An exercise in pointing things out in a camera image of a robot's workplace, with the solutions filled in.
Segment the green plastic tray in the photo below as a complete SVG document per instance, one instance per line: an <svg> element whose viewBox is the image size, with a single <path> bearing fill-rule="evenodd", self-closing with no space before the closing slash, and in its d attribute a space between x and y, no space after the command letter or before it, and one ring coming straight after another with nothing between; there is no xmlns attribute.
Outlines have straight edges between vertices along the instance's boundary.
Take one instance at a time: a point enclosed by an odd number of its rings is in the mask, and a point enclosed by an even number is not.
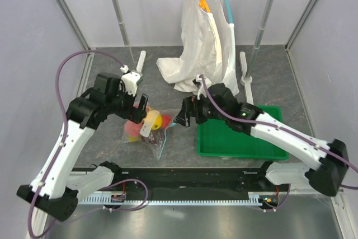
<svg viewBox="0 0 358 239"><path fill-rule="evenodd" d="M209 119L197 126L197 152L204 157L287 160L283 149L261 139L237 133L221 120Z"/></svg>

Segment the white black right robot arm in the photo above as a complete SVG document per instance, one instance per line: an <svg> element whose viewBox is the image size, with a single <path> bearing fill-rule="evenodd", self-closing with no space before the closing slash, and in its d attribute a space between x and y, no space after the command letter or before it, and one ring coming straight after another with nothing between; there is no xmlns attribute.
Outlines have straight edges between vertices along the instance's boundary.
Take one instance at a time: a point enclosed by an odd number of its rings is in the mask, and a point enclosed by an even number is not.
<svg viewBox="0 0 358 239"><path fill-rule="evenodd" d="M305 164L303 176L315 191L330 197L338 193L349 163L344 142L327 142L299 132L259 107L237 101L223 83L198 82L197 86L198 94L183 99L175 123L188 127L192 118L198 125L221 120L235 132L267 141L300 159Z"/></svg>

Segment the peach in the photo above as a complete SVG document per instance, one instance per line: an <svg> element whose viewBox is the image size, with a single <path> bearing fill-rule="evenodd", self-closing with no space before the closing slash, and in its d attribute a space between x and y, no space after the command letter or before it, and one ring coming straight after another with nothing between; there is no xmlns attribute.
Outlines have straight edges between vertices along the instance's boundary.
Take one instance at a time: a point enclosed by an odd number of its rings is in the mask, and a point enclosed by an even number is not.
<svg viewBox="0 0 358 239"><path fill-rule="evenodd" d="M140 136L140 130L142 126L142 123L136 124L128 120L124 125L124 131L130 137L138 137Z"/></svg>

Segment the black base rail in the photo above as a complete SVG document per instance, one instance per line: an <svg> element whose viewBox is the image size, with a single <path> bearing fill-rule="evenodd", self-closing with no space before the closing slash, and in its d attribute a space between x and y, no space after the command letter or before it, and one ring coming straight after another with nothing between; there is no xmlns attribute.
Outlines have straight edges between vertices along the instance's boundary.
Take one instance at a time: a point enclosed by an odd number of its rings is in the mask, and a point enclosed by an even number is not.
<svg viewBox="0 0 358 239"><path fill-rule="evenodd" d="M122 168L113 186L101 190L117 197L137 198L144 207L148 198L247 198L259 195L261 206L247 206L268 212L277 210L287 198L289 186L270 183L260 168ZM126 205L104 205L124 208Z"/></svg>

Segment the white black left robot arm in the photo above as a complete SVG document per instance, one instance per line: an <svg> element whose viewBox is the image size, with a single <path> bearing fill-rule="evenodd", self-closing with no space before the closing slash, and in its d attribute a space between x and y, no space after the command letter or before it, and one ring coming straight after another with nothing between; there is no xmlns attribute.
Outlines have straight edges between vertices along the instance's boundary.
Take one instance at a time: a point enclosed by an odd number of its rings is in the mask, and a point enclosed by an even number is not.
<svg viewBox="0 0 358 239"><path fill-rule="evenodd" d="M70 180L69 176L83 147L109 115L136 124L142 122L147 114L148 96L142 95L139 104L134 104L142 80L137 71L122 76L98 74L93 87L70 102L59 138L45 165L29 185L18 188L17 196L64 222L78 203L95 191L121 188L123 177L117 173L120 168L112 162L104 162L77 180Z"/></svg>

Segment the white garment on teal hanger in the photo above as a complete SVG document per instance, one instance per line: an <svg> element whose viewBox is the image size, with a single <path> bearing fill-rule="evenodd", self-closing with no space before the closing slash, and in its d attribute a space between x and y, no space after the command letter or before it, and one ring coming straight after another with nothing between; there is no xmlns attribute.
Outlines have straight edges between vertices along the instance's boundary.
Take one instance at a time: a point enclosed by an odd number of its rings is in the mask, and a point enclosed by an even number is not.
<svg viewBox="0 0 358 239"><path fill-rule="evenodd" d="M222 75L219 80L224 83L233 94L239 94L236 77L235 35L234 24L228 23L227 9L224 0L207 0L216 23L222 52Z"/></svg>

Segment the purple grape bunch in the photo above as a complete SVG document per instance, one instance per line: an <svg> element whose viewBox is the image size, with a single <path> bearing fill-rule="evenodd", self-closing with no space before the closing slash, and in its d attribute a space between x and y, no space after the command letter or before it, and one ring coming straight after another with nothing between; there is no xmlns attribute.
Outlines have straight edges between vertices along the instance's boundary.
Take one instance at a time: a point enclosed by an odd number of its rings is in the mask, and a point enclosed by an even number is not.
<svg viewBox="0 0 358 239"><path fill-rule="evenodd" d="M148 137L142 137L142 141L149 145L161 146L164 142L164 131L162 129L152 130Z"/></svg>

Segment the orange fruit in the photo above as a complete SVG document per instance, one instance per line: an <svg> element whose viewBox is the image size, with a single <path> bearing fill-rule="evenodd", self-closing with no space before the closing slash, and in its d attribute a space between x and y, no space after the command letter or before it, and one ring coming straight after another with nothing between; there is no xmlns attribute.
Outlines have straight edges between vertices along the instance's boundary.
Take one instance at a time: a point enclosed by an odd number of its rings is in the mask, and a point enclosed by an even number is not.
<svg viewBox="0 0 358 239"><path fill-rule="evenodd" d="M161 114L158 114L153 125L152 125L152 130L160 129L162 124L163 124L163 118L162 118Z"/></svg>

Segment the red strawberry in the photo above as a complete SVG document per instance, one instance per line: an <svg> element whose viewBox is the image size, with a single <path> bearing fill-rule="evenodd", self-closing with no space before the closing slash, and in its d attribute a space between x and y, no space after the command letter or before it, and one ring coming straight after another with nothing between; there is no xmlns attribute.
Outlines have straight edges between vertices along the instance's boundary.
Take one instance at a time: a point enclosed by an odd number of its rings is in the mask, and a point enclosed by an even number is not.
<svg viewBox="0 0 358 239"><path fill-rule="evenodd" d="M162 114L162 129L165 129L170 125L172 122L173 117L171 117L169 114Z"/></svg>

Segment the white garment on orange hanger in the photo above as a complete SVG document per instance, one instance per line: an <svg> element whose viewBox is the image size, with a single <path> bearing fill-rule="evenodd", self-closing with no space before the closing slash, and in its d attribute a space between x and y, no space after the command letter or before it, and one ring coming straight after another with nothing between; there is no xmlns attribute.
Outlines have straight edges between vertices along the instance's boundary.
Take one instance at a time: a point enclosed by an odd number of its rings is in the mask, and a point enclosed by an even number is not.
<svg viewBox="0 0 358 239"><path fill-rule="evenodd" d="M163 79L180 92L197 92L197 75L218 83L222 75L221 44L212 13L199 7L199 0L185 0L181 20L183 52L178 58L158 58Z"/></svg>

